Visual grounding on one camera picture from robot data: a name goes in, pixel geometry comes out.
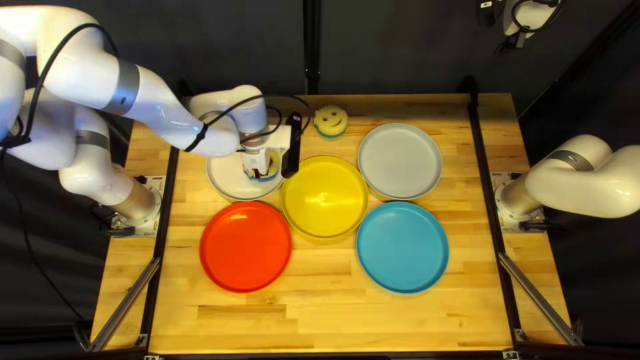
teal plate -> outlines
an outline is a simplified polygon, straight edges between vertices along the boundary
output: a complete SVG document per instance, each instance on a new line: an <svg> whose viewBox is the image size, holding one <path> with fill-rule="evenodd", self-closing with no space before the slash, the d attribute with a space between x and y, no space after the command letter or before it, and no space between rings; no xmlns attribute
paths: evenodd
<svg viewBox="0 0 640 360"><path fill-rule="evenodd" d="M382 204L364 218L356 251L373 281L402 294L432 287L449 261L447 235L438 220L420 206L402 201Z"/></svg>

red plate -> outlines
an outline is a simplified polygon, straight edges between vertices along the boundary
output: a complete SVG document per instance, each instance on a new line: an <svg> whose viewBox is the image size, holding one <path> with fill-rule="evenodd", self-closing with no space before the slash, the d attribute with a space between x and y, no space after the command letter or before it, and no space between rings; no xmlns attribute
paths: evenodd
<svg viewBox="0 0 640 360"><path fill-rule="evenodd" d="M200 262L211 281L236 293L264 288L291 255L289 226L271 206L237 202L219 211L202 233Z"/></svg>

butcher block tabletop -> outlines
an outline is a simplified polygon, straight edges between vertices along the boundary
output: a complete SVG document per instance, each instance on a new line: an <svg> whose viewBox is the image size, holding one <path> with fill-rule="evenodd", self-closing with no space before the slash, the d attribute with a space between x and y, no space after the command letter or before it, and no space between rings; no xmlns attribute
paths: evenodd
<svg viewBox="0 0 640 360"><path fill-rule="evenodd" d="M209 280L198 257L200 236L216 212L230 205L212 187L205 158L180 152L160 270L149 351L157 354L398 352L502 350L511 334L484 208L466 112L468 96L316 95L311 107L336 105L349 115L346 132L325 138L310 125L300 160L329 155L358 166L362 138L376 126L404 122L437 143L442 179L411 202L431 212L450 246L444 276L416 295L399 295L370 280L355 252L356 233L318 244L291 229L292 253L283 274L254 293L231 293ZM491 171L529 168L509 94L481 94L479 115ZM164 175L169 145L135 123L126 169ZM281 210L280 190L260 201ZM382 204L369 189L369 211ZM507 253L568 322L546 234L505 234ZM95 336L150 261L155 239L112 238L93 322ZM561 343L514 282L522 329L534 341ZM131 346L140 333L145 294L108 348Z"/></svg>

black pole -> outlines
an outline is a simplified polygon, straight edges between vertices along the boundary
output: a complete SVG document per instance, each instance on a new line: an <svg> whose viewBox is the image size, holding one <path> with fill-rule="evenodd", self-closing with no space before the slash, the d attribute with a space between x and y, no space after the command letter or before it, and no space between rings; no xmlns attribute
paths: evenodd
<svg viewBox="0 0 640 360"><path fill-rule="evenodd" d="M482 183L482 191L484 195L484 205L486 215L489 219L489 229L493 240L493 250L495 252L495 263L498 266L498 276L500 277L500 285L502 286L502 297L504 299L504 307L507 311L507 321L511 330L511 341L515 347L518 340L515 336L515 330L520 329L520 315L518 315L518 304L513 292L513 283L511 276L500 264L498 254L505 252L504 240L502 239L502 229L498 221L497 207L493 201L493 186L491 185L491 173L489 171L489 163L486 159L484 150L484 140L482 136L482 128L480 127L480 116L478 115L478 89L476 79L473 76L467 76L458 88L461 92L468 92L470 101L467 104L467 113L471 125L471 133L474 137L474 147L476 148L476 158L478 169L480 171L480 182Z"/></svg>
<svg viewBox="0 0 640 360"><path fill-rule="evenodd" d="M320 34L322 0L304 0L302 3L305 42L305 77L307 95L318 94L320 82Z"/></svg>
<svg viewBox="0 0 640 360"><path fill-rule="evenodd" d="M178 167L178 157L180 151L176 147L171 147L169 152L169 164L166 168L165 188L163 195L162 208L160 209L160 221L158 223L158 232L156 237L156 247L154 248L154 258L159 258L158 270L149 281L147 288L147 298L145 299L145 309L142 314L142 325L140 325L140 334L147 335L146 351L149 349L149 340L151 339L151 328L154 323L154 315L156 313L156 301L158 296L158 288L160 286L160 273L162 271L162 262L164 258L164 245L166 244L166 234L169 228L169 216L171 214L171 202L173 200L173 189L175 186L175 171Z"/></svg>

mounting plate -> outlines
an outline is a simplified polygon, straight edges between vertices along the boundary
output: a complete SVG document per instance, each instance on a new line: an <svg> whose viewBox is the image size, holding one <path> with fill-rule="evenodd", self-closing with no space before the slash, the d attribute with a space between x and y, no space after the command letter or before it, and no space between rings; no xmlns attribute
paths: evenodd
<svg viewBox="0 0 640 360"><path fill-rule="evenodd" d="M500 228L502 229L502 233L544 233L544 230L523 230L520 228L520 222L526 221L532 224L540 224L545 221L545 214L542 212L542 209L538 209L526 217L523 218L513 218L509 217L509 215L503 214L500 211L500 191L503 187L505 187L508 183L512 182L517 176L513 176L515 174L521 174L521 172L511 172L511 171L492 171L491 172L491 183L493 186L493 192L496 196L496 205L498 207L498 220L500 220Z"/></svg>
<svg viewBox="0 0 640 360"><path fill-rule="evenodd" d="M141 220L129 220L124 216L118 214L111 220L112 229L123 229L129 226L136 227L136 233L125 236L114 236L115 238L155 238L158 228L158 219L160 214L160 207L162 204L162 198L164 195L164 180L166 176L146 176L147 183L143 184L145 188L148 188L154 194L156 198L156 206L151 214Z"/></svg>

